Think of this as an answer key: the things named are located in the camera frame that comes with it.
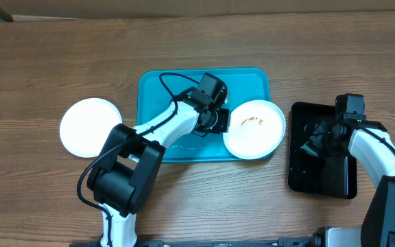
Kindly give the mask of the green scouring sponge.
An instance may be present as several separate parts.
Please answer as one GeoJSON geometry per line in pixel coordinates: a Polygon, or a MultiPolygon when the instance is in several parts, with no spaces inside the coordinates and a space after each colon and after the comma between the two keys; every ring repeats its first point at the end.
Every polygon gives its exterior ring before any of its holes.
{"type": "Polygon", "coordinates": [[[311,141],[307,141],[303,146],[302,149],[311,156],[318,157],[318,147],[316,144],[312,143],[311,141]]]}

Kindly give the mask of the white plate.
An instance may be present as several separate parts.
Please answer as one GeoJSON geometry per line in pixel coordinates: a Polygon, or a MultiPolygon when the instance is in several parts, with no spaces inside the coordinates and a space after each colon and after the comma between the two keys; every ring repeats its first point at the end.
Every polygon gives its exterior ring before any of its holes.
{"type": "Polygon", "coordinates": [[[223,134],[226,149],[237,158],[255,160],[270,155],[285,135],[286,120],[272,102],[257,99],[235,108],[223,134]]]}
{"type": "Polygon", "coordinates": [[[60,140],[71,154],[99,156],[110,131],[122,122],[118,108],[101,98],[83,99],[72,105],[60,122],[60,140]]]}

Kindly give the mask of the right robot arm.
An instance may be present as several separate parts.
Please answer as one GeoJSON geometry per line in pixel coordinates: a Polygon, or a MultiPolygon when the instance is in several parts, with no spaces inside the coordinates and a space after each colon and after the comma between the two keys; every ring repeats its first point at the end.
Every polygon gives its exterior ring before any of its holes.
{"type": "Polygon", "coordinates": [[[357,159],[374,186],[375,195],[360,227],[324,228],[312,246],[395,246],[395,146],[379,123],[323,121],[307,131],[302,149],[311,156],[349,155],[357,159]]]}

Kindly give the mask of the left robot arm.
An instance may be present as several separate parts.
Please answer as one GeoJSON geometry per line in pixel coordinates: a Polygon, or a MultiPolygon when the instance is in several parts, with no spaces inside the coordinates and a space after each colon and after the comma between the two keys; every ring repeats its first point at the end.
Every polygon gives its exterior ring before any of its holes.
{"type": "Polygon", "coordinates": [[[102,212],[99,246],[134,246],[136,213],[147,202],[166,149],[193,131],[225,133],[229,120],[230,111],[220,104],[184,99],[172,100],[164,112],[143,125],[116,125],[80,177],[93,192],[89,206],[102,212]]]}

